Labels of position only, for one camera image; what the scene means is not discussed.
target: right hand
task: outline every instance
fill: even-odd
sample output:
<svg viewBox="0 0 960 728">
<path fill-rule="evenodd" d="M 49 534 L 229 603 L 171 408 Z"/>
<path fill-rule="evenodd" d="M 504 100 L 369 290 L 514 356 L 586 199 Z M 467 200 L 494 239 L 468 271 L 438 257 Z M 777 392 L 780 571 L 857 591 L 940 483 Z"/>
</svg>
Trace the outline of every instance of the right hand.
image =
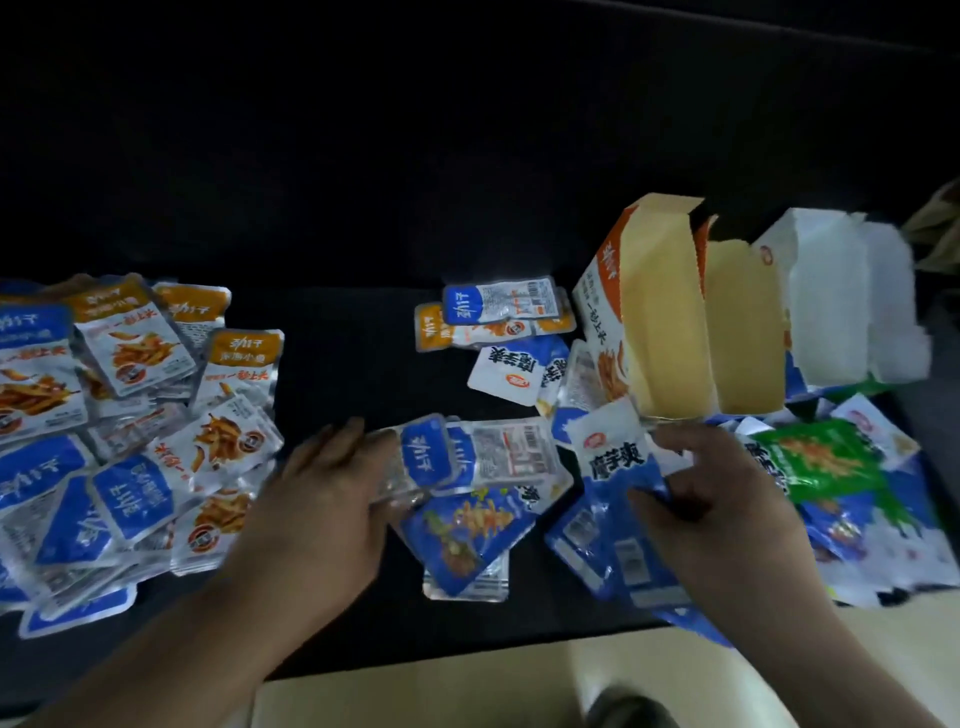
<svg viewBox="0 0 960 728">
<path fill-rule="evenodd" d="M 660 557 L 728 639 L 831 609 L 796 509 L 733 435 L 682 423 L 653 438 L 691 450 L 695 464 L 667 478 L 675 510 L 640 491 L 631 503 Z"/>
</svg>

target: hand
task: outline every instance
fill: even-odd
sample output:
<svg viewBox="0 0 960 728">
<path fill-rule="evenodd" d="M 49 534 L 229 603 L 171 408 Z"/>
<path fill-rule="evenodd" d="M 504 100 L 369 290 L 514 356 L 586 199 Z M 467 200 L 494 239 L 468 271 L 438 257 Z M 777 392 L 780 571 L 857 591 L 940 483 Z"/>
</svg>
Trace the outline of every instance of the hand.
<svg viewBox="0 0 960 728">
<path fill-rule="evenodd" d="M 662 425 L 653 438 L 691 450 L 695 464 L 667 478 L 670 507 L 640 491 L 631 503 L 662 559 L 728 639 L 831 609 L 796 509 L 736 438 L 686 423 Z M 695 521 L 675 515 L 694 512 Z"/>
<path fill-rule="evenodd" d="M 376 577 L 388 503 L 370 506 L 396 456 L 392 431 L 364 437 L 351 418 L 339 431 L 324 427 L 290 455 L 264 487 L 243 533 L 218 574 L 238 592 L 252 592 L 275 619 L 316 632 Z"/>
</svg>

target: barcode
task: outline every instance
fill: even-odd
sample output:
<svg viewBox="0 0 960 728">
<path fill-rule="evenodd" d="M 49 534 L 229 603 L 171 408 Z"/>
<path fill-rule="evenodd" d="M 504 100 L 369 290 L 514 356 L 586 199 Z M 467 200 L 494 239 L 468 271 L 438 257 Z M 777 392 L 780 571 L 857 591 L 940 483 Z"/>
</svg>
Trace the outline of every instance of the barcode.
<svg viewBox="0 0 960 728">
<path fill-rule="evenodd" d="M 597 521 L 586 508 L 564 527 L 564 535 L 577 548 L 586 548 L 598 534 Z"/>
<path fill-rule="evenodd" d="M 636 539 L 617 541 L 613 544 L 613 551 L 616 553 L 616 560 L 620 562 L 624 584 L 632 587 L 650 581 L 647 560 L 643 558 L 643 549 Z"/>
</svg>

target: tiled floor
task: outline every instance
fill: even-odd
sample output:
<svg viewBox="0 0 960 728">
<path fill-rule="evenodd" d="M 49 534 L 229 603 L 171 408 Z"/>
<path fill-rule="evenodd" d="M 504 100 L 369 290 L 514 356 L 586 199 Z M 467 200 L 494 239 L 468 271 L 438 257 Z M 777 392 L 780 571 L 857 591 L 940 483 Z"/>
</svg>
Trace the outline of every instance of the tiled floor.
<svg viewBox="0 0 960 728">
<path fill-rule="evenodd" d="M 960 592 L 841 614 L 946 725 L 960 725 Z M 663 628 L 270 683 L 256 698 L 252 726 L 564 728 L 580 725 L 582 711 L 614 683 L 660 700 L 684 728 L 795 725 L 737 653 Z"/>
</svg>

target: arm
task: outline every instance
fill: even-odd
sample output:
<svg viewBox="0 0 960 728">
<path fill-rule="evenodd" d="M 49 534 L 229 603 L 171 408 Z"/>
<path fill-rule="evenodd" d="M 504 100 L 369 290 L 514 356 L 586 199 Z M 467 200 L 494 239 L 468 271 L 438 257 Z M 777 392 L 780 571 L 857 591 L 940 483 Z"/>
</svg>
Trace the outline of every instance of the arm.
<svg viewBox="0 0 960 728">
<path fill-rule="evenodd" d="M 637 492 L 637 516 L 693 600 L 797 722 L 941 726 L 837 617 L 796 509 L 736 439 L 704 425 L 663 426 L 654 439 L 694 452 L 694 467 L 671 476 L 669 487 L 685 510 L 703 515 L 681 520 Z"/>
<path fill-rule="evenodd" d="M 395 452 L 358 419 L 299 446 L 220 571 L 24 725 L 218 725 L 375 579 L 391 514 L 369 503 Z"/>
</svg>

